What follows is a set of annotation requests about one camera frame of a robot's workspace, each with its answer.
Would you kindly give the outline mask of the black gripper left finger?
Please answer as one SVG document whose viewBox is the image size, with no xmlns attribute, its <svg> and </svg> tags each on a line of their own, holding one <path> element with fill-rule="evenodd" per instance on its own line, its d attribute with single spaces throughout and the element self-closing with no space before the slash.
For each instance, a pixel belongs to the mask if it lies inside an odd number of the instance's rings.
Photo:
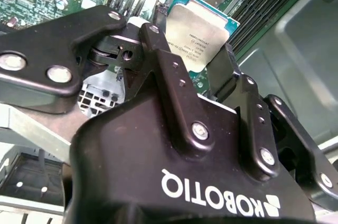
<svg viewBox="0 0 338 224">
<path fill-rule="evenodd" d="M 1 69 L 1 102 L 48 114 L 70 112 L 77 103 L 85 62 L 95 43 L 120 32 L 126 20 L 107 6 L 95 6 L 1 36 L 1 56 L 24 61 L 21 69 Z M 170 52 L 164 33 L 145 23 L 139 30 L 141 64 L 127 94 L 136 97 L 154 78 L 166 105 L 174 145 L 186 156 L 203 157 L 214 146 L 209 121 L 183 60 Z"/>
</svg>

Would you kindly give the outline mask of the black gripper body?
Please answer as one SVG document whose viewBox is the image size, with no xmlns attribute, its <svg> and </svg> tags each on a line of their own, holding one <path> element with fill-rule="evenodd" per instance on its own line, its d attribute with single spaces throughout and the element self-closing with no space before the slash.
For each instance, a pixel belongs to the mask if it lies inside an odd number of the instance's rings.
<svg viewBox="0 0 338 224">
<path fill-rule="evenodd" d="M 282 167 L 261 181 L 241 164 L 235 110 L 199 98 L 214 146 L 203 157 L 173 143 L 154 78 L 136 97 L 87 122 L 70 147 L 66 223 L 314 223 L 307 196 Z"/>
</svg>

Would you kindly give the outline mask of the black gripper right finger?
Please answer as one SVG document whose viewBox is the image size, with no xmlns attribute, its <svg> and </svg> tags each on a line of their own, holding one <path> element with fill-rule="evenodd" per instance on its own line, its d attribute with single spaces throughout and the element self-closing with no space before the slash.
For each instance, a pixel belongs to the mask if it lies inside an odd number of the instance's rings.
<svg viewBox="0 0 338 224">
<path fill-rule="evenodd" d="M 311 200 L 334 200 L 334 166 L 287 104 L 262 97 L 252 77 L 242 73 L 230 44 L 207 65 L 210 90 L 239 118 L 241 164 L 257 180 L 269 181 L 293 164 L 295 181 Z"/>
</svg>

